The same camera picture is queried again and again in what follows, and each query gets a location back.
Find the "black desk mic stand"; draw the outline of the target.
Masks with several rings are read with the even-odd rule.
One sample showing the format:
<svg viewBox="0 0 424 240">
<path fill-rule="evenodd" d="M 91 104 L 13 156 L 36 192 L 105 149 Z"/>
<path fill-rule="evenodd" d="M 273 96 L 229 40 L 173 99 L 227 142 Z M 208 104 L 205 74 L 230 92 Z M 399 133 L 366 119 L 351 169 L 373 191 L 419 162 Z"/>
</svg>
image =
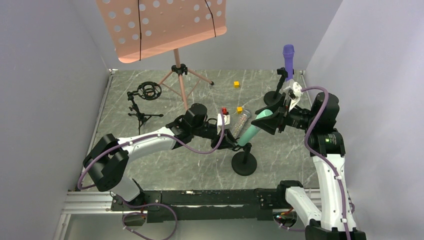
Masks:
<svg viewBox="0 0 424 240">
<path fill-rule="evenodd" d="M 286 78 L 288 77 L 288 72 L 286 71 L 285 67 L 278 68 L 276 72 L 277 72 L 277 75 L 280 76 L 280 79 L 276 86 L 276 90 L 268 91 L 264 95 L 263 101 L 266 105 L 270 105 L 274 103 L 281 96 L 280 90 L 283 87 L 283 84 L 286 81 Z"/>
</svg>

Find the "black round base mic stand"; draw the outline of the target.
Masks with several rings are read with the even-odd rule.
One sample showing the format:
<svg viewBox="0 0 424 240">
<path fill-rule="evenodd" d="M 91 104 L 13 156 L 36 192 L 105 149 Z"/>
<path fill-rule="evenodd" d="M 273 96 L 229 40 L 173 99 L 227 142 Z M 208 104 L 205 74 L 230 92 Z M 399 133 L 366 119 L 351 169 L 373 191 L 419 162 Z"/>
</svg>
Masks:
<svg viewBox="0 0 424 240">
<path fill-rule="evenodd" d="M 257 160 L 250 152 L 237 152 L 231 159 L 233 171 L 243 177 L 252 175 L 257 169 Z"/>
</svg>

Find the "teal green microphone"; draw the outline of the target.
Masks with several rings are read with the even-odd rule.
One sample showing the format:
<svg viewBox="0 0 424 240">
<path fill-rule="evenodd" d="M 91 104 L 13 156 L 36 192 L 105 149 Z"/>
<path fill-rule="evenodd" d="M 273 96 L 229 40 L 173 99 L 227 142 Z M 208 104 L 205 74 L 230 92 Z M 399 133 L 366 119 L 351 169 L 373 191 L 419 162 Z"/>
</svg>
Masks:
<svg viewBox="0 0 424 240">
<path fill-rule="evenodd" d="M 264 109 L 256 116 L 255 120 L 271 116 L 272 114 L 273 112 L 271 110 Z M 238 139 L 237 145 L 241 147 L 245 146 L 260 130 L 261 129 L 259 127 L 251 124 L 246 132 Z"/>
</svg>

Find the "glitter sequin microphone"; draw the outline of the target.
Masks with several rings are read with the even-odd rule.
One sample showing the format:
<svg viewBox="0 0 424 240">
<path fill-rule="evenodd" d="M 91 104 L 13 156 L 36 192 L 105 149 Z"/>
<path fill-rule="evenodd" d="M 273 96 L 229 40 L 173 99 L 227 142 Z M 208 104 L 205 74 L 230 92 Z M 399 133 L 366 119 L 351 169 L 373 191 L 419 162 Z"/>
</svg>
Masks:
<svg viewBox="0 0 424 240">
<path fill-rule="evenodd" d="M 243 127 L 247 123 L 247 121 L 251 118 L 252 114 L 248 109 L 244 109 L 241 111 L 238 120 L 234 124 L 231 129 L 232 136 L 237 139 L 239 134 L 241 133 Z"/>
</svg>

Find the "purple microphone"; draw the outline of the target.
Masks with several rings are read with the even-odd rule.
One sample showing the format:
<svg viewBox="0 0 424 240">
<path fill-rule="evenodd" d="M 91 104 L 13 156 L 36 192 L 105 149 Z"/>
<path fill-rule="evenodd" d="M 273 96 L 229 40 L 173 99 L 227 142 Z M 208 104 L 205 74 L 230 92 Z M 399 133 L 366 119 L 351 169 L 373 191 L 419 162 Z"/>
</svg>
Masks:
<svg viewBox="0 0 424 240">
<path fill-rule="evenodd" d="M 294 55 L 295 49 L 292 44 L 286 44 L 283 46 L 282 50 L 283 58 L 284 58 L 284 67 L 287 71 L 287 77 L 285 81 L 289 81 L 293 78 L 294 75 Z"/>
</svg>

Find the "black shock mount tripod stand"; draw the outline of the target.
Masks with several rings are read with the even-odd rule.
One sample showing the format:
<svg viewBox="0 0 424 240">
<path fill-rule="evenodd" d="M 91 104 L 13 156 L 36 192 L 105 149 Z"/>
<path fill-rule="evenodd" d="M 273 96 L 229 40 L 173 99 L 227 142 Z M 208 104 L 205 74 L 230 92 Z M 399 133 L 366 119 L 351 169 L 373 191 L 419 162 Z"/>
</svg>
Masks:
<svg viewBox="0 0 424 240">
<path fill-rule="evenodd" d="M 163 114 L 146 114 L 140 111 L 138 104 L 135 101 L 135 97 L 140 97 L 146 101 L 153 101 L 158 99 L 162 94 L 162 88 L 159 84 L 153 81 L 145 81 L 141 83 L 136 90 L 128 91 L 127 100 L 131 102 L 129 107 L 130 113 L 127 115 L 132 117 L 135 116 L 138 121 L 137 129 L 140 131 L 141 127 L 152 117 L 162 118 Z"/>
</svg>

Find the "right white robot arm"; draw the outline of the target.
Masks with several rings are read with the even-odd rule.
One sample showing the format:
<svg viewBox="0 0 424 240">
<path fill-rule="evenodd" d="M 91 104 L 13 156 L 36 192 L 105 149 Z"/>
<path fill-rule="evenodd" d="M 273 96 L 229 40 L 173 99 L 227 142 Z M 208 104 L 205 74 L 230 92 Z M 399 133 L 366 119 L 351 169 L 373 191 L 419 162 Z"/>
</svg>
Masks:
<svg viewBox="0 0 424 240">
<path fill-rule="evenodd" d="M 311 109 L 290 110 L 282 103 L 270 116 L 252 125 L 274 135 L 285 127 L 305 131 L 304 145 L 312 157 L 319 181 L 321 207 L 307 196 L 299 181 L 283 180 L 277 187 L 280 199 L 289 204 L 304 224 L 307 240 L 365 240 L 358 230 L 349 203 L 345 180 L 345 144 L 335 128 L 339 99 L 325 91 L 318 93 Z"/>
</svg>

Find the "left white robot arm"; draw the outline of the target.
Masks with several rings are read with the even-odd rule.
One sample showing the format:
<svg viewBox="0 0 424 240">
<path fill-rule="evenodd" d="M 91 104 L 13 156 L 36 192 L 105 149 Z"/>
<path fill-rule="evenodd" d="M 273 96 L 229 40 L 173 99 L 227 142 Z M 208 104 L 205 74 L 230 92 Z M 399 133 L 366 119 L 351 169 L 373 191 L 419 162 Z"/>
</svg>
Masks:
<svg viewBox="0 0 424 240">
<path fill-rule="evenodd" d="M 126 202 L 138 204 L 143 202 L 144 193 L 135 180 L 125 176 L 129 163 L 156 152 L 180 147 L 190 150 L 188 143 L 194 137 L 211 141 L 209 153 L 221 149 L 245 150 L 250 146 L 251 136 L 236 139 L 228 130 L 230 116 L 224 108 L 220 110 L 215 124 L 207 120 L 207 113 L 205 105 L 194 103 L 185 114 L 156 131 L 121 138 L 106 134 L 83 160 L 84 171 L 78 180 L 78 189 L 85 189 L 82 181 L 89 175 L 98 191 L 112 192 Z"/>
</svg>

